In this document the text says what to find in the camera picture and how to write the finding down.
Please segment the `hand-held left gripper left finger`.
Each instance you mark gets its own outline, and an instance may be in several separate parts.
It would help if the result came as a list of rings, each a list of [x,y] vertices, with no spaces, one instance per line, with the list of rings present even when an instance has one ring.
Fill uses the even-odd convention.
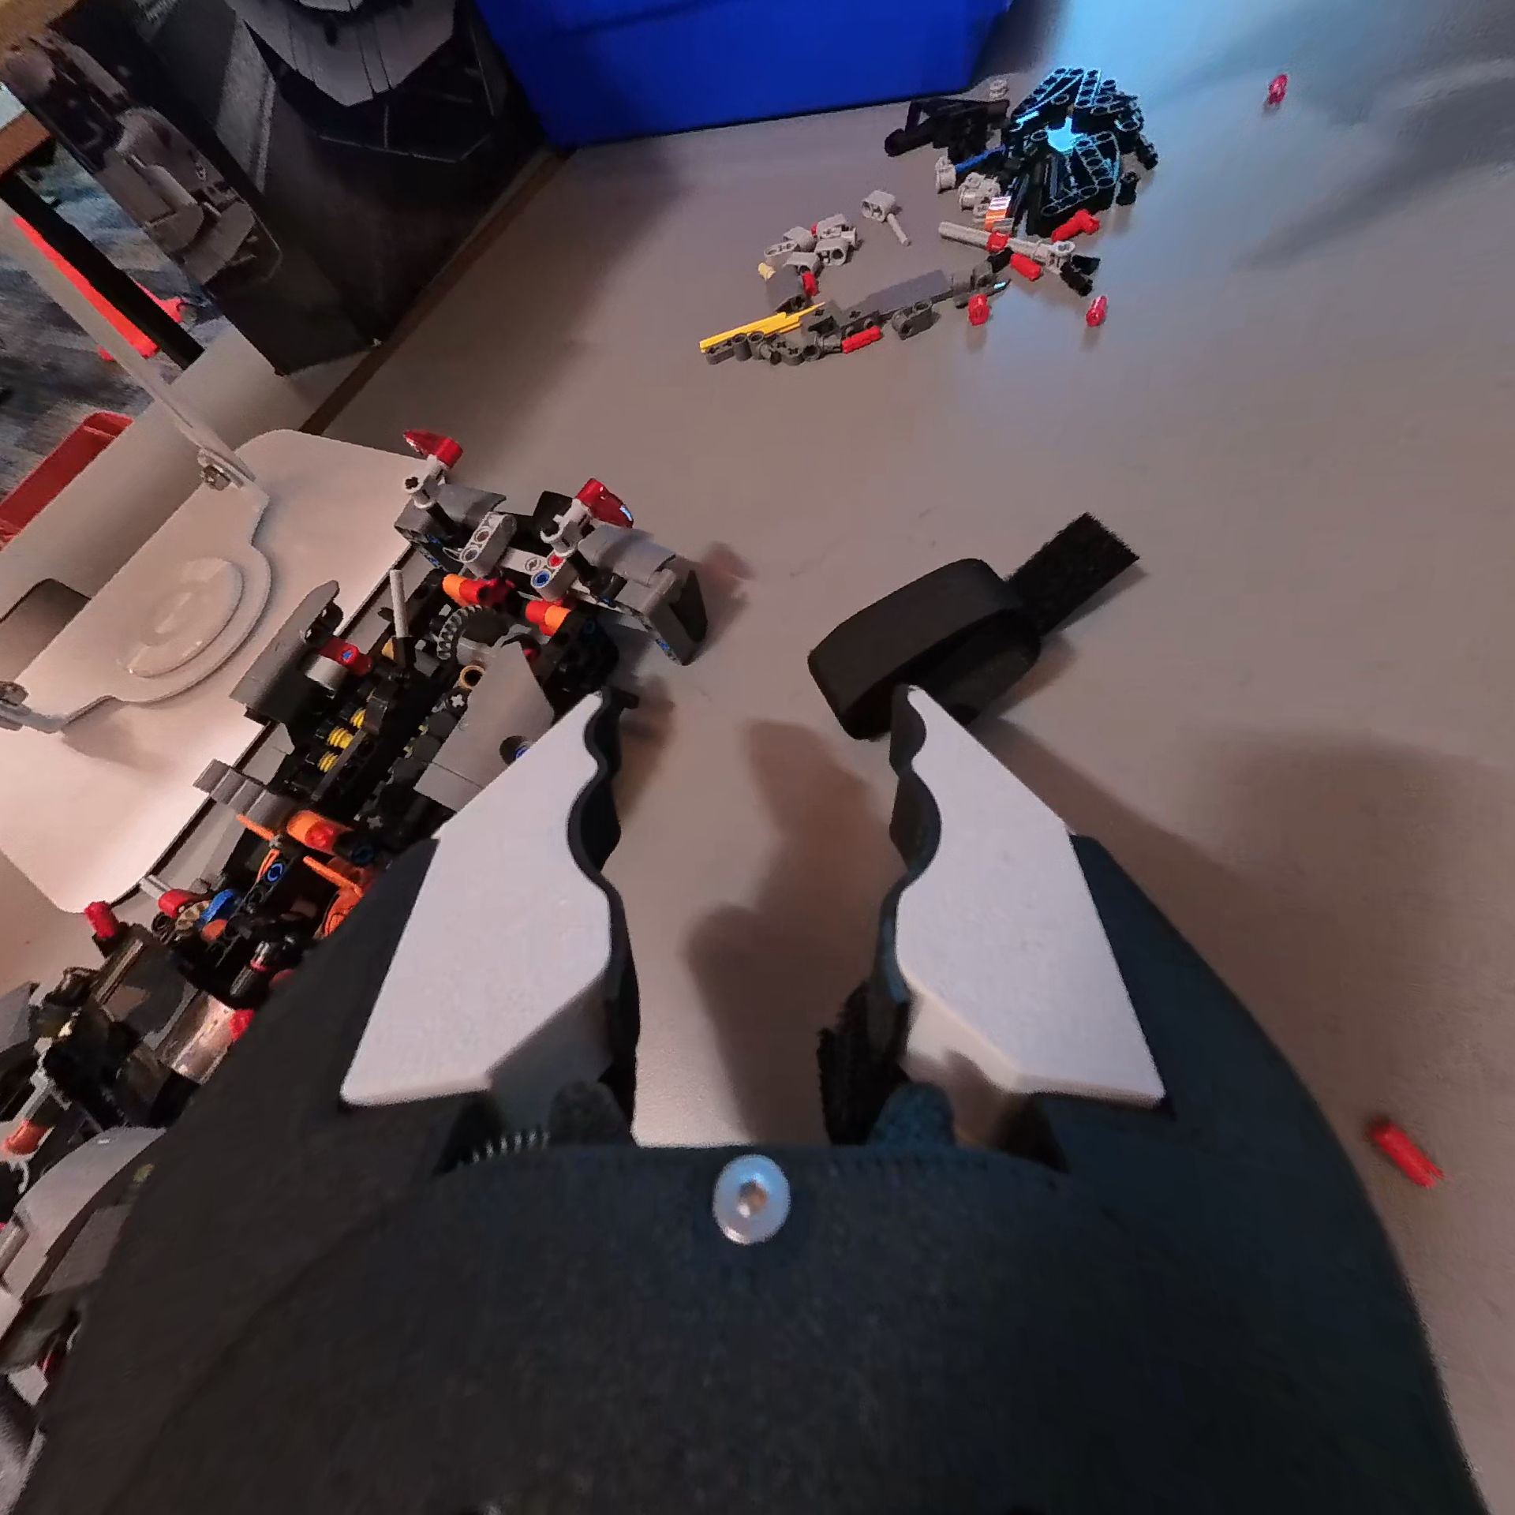
[[[422,884],[337,1098],[551,1107],[598,1082],[638,1107],[638,959],[603,859],[622,696],[575,700],[431,850]]]

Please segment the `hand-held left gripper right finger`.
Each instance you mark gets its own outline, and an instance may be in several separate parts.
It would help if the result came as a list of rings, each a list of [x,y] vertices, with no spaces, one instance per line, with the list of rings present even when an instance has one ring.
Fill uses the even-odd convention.
[[[1168,1082],[1069,826],[929,687],[888,705],[902,882],[880,906],[887,1059],[996,1147],[1032,1098],[1156,1114]]]

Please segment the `partly built lego vehicle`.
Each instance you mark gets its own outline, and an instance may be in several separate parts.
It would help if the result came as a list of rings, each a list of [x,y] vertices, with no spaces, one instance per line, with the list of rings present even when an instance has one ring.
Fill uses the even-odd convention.
[[[248,661],[235,705],[293,743],[270,781],[205,761],[197,791],[240,833],[191,892],[158,892],[130,927],[96,903],[100,963],[50,998],[5,998],[5,1395],[52,1374],[79,1322],[89,1264],[114,1249],[104,1182],[50,1165],[116,1162],[114,1131],[168,1131],[224,1064],[260,1000],[358,906],[377,875],[493,783],[555,718],[603,687],[608,616],[672,661],[706,647],[706,598],[684,555],[583,482],[512,515],[502,491],[451,482],[454,439],[406,436],[396,536],[431,566],[385,578],[385,637],[337,637],[337,590],[316,585]]]

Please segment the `dark printed lego box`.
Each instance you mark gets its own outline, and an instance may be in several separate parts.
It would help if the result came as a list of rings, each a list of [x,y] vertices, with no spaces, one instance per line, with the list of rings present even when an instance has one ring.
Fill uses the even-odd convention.
[[[539,146],[470,0],[5,6],[5,90],[279,376],[379,347]]]

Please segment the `pile of loose lego pieces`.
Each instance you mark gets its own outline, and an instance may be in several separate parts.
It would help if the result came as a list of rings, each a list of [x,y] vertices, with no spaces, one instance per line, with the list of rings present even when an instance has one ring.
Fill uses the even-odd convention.
[[[700,339],[706,368],[810,368],[880,339],[918,339],[946,313],[984,328],[1012,283],[1061,283],[1086,302],[1086,328],[1102,328],[1102,253],[1086,239],[1102,231],[1105,210],[1135,205],[1160,165],[1138,95],[1102,70],[1051,70],[1025,99],[1008,95],[1008,79],[981,95],[918,95],[907,123],[887,135],[887,161],[921,146],[930,146],[930,193],[953,210],[938,239],[966,251],[968,267],[833,299],[828,278],[863,245],[857,225],[888,230],[902,251],[909,245],[902,196],[880,184],[853,216],[798,225],[764,251],[766,313]]]

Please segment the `white book stand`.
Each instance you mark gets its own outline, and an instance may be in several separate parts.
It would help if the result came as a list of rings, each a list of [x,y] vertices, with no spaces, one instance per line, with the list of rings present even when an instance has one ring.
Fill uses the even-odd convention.
[[[0,555],[5,616],[66,585],[84,612],[13,684],[5,859],[66,911],[127,896],[197,817],[191,781],[240,758],[240,677],[301,605],[358,612],[405,555],[392,529],[421,454],[205,419],[217,348],[158,380],[35,253],[5,205],[5,253],[152,410],[124,428]]]

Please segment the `red plastic bin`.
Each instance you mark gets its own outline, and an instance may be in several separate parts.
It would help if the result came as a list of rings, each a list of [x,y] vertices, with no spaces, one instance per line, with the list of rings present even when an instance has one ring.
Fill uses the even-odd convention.
[[[0,547],[13,547],[116,436],[127,413],[84,413],[5,499],[0,499]]]

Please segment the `blue plastic bin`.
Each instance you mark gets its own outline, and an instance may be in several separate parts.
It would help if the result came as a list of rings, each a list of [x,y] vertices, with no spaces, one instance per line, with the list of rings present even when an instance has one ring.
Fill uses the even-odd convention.
[[[1008,0],[478,0],[562,146],[961,90]]]

